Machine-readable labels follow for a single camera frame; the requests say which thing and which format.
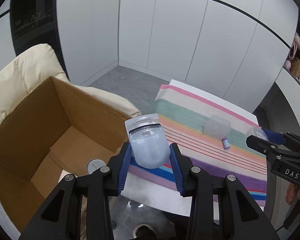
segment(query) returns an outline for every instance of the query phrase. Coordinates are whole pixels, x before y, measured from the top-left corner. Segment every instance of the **small bottle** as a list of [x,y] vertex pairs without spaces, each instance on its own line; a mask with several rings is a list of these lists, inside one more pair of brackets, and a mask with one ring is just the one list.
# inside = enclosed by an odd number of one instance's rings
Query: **small bottle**
[[222,141],[222,144],[223,144],[223,148],[225,150],[230,148],[230,144],[229,144],[228,139],[226,137],[223,137],[221,141]]

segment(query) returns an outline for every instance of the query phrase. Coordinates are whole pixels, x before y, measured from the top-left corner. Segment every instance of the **screw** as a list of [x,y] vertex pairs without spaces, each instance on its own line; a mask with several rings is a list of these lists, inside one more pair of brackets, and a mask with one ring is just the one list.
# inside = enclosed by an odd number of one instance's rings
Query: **screw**
[[232,174],[229,174],[229,175],[227,176],[227,178],[228,178],[230,181],[235,181],[235,176],[232,175]]
[[198,173],[198,172],[201,171],[201,169],[200,169],[199,167],[197,167],[197,166],[193,166],[193,167],[191,168],[191,171],[194,172],[194,173]]
[[73,180],[73,178],[74,178],[74,176],[73,176],[72,174],[67,174],[67,175],[65,176],[65,180],[66,180],[66,181],[71,181],[71,180]]
[[103,166],[100,168],[101,172],[108,172],[110,170],[110,168],[108,166]]

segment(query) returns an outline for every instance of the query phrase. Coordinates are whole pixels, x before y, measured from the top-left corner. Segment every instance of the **shoe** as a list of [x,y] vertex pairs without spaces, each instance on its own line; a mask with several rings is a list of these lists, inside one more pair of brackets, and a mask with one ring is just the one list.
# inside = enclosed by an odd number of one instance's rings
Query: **shoe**
[[148,224],[137,225],[133,230],[133,238],[141,237],[144,235],[157,237],[151,225]]

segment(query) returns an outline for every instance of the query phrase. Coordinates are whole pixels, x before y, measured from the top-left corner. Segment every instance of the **striped blanket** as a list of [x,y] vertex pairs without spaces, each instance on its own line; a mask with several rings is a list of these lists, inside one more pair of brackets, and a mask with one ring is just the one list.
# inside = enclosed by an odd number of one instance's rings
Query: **striped blanket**
[[[260,207],[265,206],[267,169],[265,156],[248,148],[246,131],[256,124],[214,102],[181,88],[161,85],[154,102],[169,143],[176,142],[182,155],[191,158],[195,166],[215,176],[234,174],[247,188]],[[227,135],[230,149],[221,141],[203,134],[211,115],[231,122]],[[166,188],[176,189],[170,162],[157,169],[144,169],[134,159],[129,172]]]

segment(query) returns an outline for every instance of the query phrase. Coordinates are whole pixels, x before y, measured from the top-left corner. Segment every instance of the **open cardboard box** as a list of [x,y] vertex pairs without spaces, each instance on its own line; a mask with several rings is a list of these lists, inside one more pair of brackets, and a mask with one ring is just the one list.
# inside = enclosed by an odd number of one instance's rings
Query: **open cardboard box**
[[54,77],[0,125],[0,201],[22,232],[66,173],[86,175],[91,159],[108,162],[127,140],[130,117]]

